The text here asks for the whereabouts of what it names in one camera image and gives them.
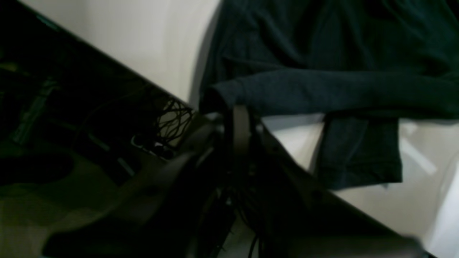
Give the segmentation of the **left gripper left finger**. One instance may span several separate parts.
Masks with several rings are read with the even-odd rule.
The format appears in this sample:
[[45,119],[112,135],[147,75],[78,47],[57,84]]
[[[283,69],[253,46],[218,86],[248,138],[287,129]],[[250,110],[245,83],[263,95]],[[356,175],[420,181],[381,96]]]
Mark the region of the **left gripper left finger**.
[[45,243],[47,258],[208,258],[212,242],[202,235],[205,209],[215,192],[223,119],[189,131],[177,157],[147,185],[107,215]]

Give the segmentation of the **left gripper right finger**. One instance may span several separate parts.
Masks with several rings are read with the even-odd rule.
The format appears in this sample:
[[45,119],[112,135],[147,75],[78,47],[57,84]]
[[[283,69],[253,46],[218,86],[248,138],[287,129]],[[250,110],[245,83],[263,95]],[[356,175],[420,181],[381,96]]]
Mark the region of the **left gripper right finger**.
[[229,114],[233,184],[266,258],[429,258],[304,171],[246,107]]

